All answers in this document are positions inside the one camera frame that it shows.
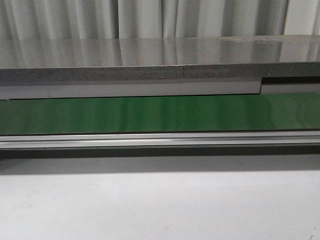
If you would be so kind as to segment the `grey stone counter slab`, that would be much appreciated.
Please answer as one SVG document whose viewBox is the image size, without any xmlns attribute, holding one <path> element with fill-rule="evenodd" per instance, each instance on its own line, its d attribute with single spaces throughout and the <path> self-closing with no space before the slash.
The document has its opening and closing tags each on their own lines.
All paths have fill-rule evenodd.
<svg viewBox="0 0 320 240">
<path fill-rule="evenodd" d="M 320 38 L 275 35 L 0 43 L 3 86 L 220 78 L 318 83 Z"/>
</svg>

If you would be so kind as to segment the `green conveyor belt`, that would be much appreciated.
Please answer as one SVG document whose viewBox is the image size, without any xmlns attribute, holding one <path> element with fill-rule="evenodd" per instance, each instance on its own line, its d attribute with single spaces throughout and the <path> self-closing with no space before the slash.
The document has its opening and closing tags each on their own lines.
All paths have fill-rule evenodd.
<svg viewBox="0 0 320 240">
<path fill-rule="evenodd" d="M 2 100 L 2 135 L 311 130 L 317 93 Z"/>
</svg>

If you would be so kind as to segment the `white pleated curtain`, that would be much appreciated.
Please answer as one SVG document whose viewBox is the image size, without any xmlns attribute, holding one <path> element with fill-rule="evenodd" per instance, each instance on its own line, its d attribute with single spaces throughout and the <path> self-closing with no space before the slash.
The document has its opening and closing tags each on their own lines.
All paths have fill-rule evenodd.
<svg viewBox="0 0 320 240">
<path fill-rule="evenodd" d="M 317 0 L 3 0 L 0 38 L 318 35 Z"/>
</svg>

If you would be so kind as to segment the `aluminium front conveyor rail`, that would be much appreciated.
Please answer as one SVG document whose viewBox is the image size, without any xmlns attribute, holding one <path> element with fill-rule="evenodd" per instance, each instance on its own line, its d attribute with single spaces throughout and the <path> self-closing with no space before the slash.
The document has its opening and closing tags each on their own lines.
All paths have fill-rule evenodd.
<svg viewBox="0 0 320 240">
<path fill-rule="evenodd" d="M 318 144 L 318 130 L 6 135 L 2 150 Z"/>
</svg>

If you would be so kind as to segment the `grey rear conveyor rail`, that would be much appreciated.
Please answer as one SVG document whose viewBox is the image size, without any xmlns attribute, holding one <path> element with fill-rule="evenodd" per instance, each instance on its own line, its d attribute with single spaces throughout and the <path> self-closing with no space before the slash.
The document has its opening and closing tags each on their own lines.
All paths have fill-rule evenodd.
<svg viewBox="0 0 320 240">
<path fill-rule="evenodd" d="M 319 93 L 319 76 L 106 80 L 0 85 L 2 100 Z"/>
</svg>

